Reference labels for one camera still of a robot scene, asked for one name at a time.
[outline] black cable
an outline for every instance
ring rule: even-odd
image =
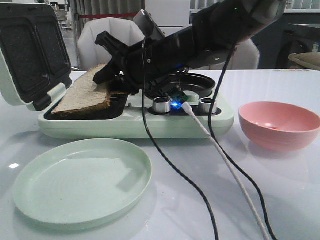
[[[143,124],[144,124],[144,128],[150,138],[150,140],[152,141],[153,145],[155,146],[155,148],[158,150],[158,152],[162,155],[162,157],[165,159],[165,161],[170,165],[170,167],[172,167],[183,179],[185,179],[189,184],[191,184],[201,195],[201,197],[203,198],[205,205],[209,211],[210,214],[210,218],[211,218],[211,222],[212,222],[212,227],[213,227],[213,231],[214,231],[214,237],[215,240],[219,240],[219,235],[218,235],[218,228],[217,228],[217,223],[216,223],[216,219],[213,213],[213,210],[210,206],[210,203],[206,197],[206,195],[204,194],[204,192],[201,190],[201,188],[195,184],[190,178],[188,178],[183,172],[181,172],[169,159],[168,157],[165,155],[165,153],[160,149],[160,147],[158,146],[156,140],[154,139],[154,137],[152,136],[148,124],[147,124],[147,120],[146,120],[146,108],[145,108],[145,92],[146,92],[146,81],[147,81],[147,72],[146,72],[146,65],[145,65],[145,43],[146,43],[146,39],[147,37],[145,37],[143,39],[142,42],[142,49],[143,49],[143,54],[142,54],[142,62],[143,62],[143,67],[144,67],[144,81],[143,81],[143,89],[142,89],[142,117],[143,117]]]
[[[258,1],[252,8],[252,10],[250,11],[249,15],[252,16],[253,13],[255,12],[255,10],[258,8],[258,6],[262,3],[262,0]],[[218,92],[220,90],[220,87],[221,87],[221,84],[222,84],[222,81],[224,79],[224,76],[225,76],[225,73],[227,71],[227,68],[228,68],[228,65],[230,63],[230,60],[231,60],[231,57],[235,51],[235,48],[236,48],[236,45],[237,45],[237,41],[238,41],[238,38],[241,34],[241,31],[239,32],[238,34],[238,37],[237,39],[234,41],[234,43],[232,44],[232,47],[230,49],[230,52],[227,56],[227,59],[225,61],[225,64],[223,65],[223,69],[222,69],[222,72],[221,72],[221,75],[220,75],[220,78],[218,80],[218,83],[217,83],[217,86],[216,86],[216,89],[215,89],[215,92],[213,94],[213,98],[212,98],[212,101],[211,101],[211,105],[210,105],[210,109],[209,109],[209,114],[208,114],[208,126],[209,126],[209,130],[210,130],[210,134],[212,136],[212,138],[215,140],[215,142],[218,144],[218,146],[221,148],[221,150],[223,151],[223,153],[225,154],[225,156],[227,157],[227,159],[229,160],[229,162],[240,172],[242,173],[250,182],[251,184],[254,186],[254,188],[256,189],[258,195],[259,195],[259,198],[260,198],[260,202],[261,202],[261,207],[262,207],[262,211],[263,211],[263,217],[264,217],[264,221],[265,221],[265,224],[266,224],[266,227],[268,229],[268,232],[271,236],[271,238],[273,240],[277,240],[273,230],[272,230],[272,227],[270,225],[270,222],[269,222],[269,218],[268,218],[268,212],[267,212],[267,207],[266,207],[266,203],[265,203],[265,200],[264,200],[264,196],[259,188],[259,186],[257,185],[257,183],[239,166],[236,164],[236,162],[227,154],[227,152],[222,148],[222,146],[220,145],[220,143],[218,142],[216,136],[215,136],[215,133],[213,131],[213,127],[212,127],[212,112],[213,112],[213,107],[214,107],[214,103],[217,99],[217,96],[218,96]]]

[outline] white table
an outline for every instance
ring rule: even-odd
[[[220,71],[198,72],[217,80]],[[311,70],[231,70],[221,92],[235,110],[232,129],[219,141],[264,193],[269,220],[279,240],[320,239],[320,137],[305,149],[278,153],[250,142],[238,118],[240,105],[279,101],[320,114],[320,72]],[[0,97],[1,240],[208,240],[214,239],[205,204],[196,190],[162,159],[149,139],[129,139],[151,158],[152,181],[141,201],[124,217],[74,233],[41,229],[16,209],[12,186],[36,156],[70,140],[39,131],[38,112],[9,106]],[[262,235],[238,185],[206,139],[160,139],[163,151],[206,193],[221,240],[260,240]],[[261,213],[258,195],[241,176]]]

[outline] plate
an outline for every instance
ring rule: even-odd
[[[108,138],[80,140],[30,162],[13,185],[13,200],[27,217],[49,227],[92,228],[128,212],[151,176],[151,161],[138,146]]]

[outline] pink bowl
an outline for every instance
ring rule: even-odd
[[[320,132],[320,117],[303,107],[257,101],[239,108],[244,134],[266,149],[289,152],[308,146]]]

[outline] cushion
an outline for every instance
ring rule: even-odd
[[[288,58],[304,68],[320,71],[320,52],[292,53]]]

